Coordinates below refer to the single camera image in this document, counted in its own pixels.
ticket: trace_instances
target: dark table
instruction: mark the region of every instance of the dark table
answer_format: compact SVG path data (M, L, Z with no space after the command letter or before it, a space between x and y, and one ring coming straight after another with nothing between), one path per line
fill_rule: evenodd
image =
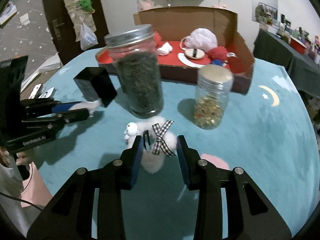
M308 56L301 55L274 34L260 29L253 55L284 66L298 91L320 98L320 68Z

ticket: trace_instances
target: green toy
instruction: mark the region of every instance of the green toy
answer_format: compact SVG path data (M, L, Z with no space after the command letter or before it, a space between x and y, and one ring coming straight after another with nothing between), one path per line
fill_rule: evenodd
M90 0L80 0L79 1L79 6L81 6L81 8L84 11L94 13L94 9L92 8L91 4L92 4L92 2Z

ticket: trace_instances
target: small glass jar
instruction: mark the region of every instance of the small glass jar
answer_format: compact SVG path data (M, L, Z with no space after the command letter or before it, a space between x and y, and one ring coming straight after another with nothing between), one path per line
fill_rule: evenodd
M202 129L214 129L221 123L229 102L233 74L227 68L208 65L198 71L194 123Z
M138 25L134 30L108 35L105 42L132 114L138 118L158 115L164 103L152 26Z

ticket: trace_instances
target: white figurine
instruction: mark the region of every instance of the white figurine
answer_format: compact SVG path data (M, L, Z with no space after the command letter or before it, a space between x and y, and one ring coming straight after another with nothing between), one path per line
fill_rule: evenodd
M130 122L124 131L124 139L129 140L130 137L135 136L138 132L138 125L135 122Z
M149 131L149 135L152 140L151 141L151 150L144 149L142 159L141 159L141 165L143 166L143 168L147 172L149 172L151 174L153 174L161 169L161 167L164 164L164 157L165 157L165 154L162 150L160 150L159 155L155 155L152 153L154 144L156 142L156 134L152 128L152 125L158 123L160 125L160 127L162 127L164 125L165 121L166 121L166 119L164 119L163 117L155 116L150 119L147 119L144 122L129 123L127 125L127 129L125 131L124 139L128 141L127 149L132 147L137 135L142 136L144 131L146 131L146 130ZM130 129L129 129L129 132L127 131L129 125L134 127L134 129L132 129L132 133L131 133ZM172 132L170 132L170 130L168 130L166 132L166 134L164 135L163 139L166 142L169 149L172 152L174 152L174 150L177 148L177 137Z

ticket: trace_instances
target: person's hand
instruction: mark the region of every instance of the person's hand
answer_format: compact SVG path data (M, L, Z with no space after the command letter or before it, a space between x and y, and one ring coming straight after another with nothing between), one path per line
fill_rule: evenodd
M16 160L16 165L29 165L32 163L32 156L33 156L33 149L17 153L18 159ZM0 158L2 159L4 166L10 167L10 158L9 158L9 152L3 148L0 147Z
M0 146L0 164L4 167L10 167L9 153Z

